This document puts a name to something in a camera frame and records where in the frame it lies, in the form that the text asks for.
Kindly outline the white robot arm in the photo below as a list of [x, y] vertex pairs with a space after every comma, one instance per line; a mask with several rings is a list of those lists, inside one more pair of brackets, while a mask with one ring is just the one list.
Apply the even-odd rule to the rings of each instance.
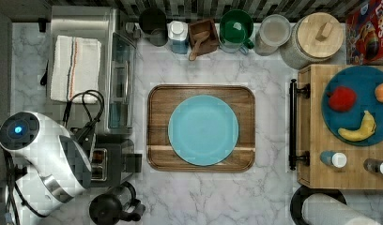
[[0, 127], [0, 146], [28, 164], [10, 192], [24, 224], [49, 216], [91, 184], [91, 164], [74, 135], [38, 112], [18, 112]]

